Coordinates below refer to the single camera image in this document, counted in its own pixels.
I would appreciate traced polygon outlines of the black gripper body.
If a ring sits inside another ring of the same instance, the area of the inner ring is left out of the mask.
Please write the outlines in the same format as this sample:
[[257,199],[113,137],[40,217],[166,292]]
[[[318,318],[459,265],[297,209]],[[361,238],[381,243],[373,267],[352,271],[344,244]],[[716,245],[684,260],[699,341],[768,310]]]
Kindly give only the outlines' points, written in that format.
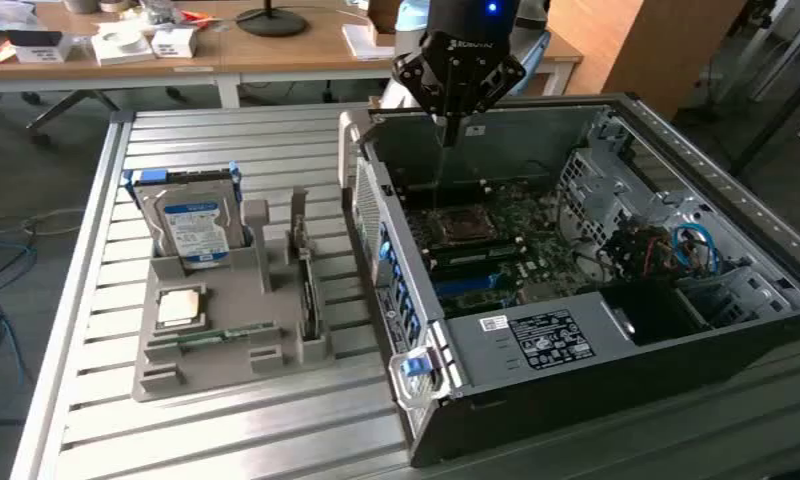
[[451,67],[457,59],[511,53],[509,36],[517,14],[515,1],[433,1],[420,53],[447,86],[451,110]]

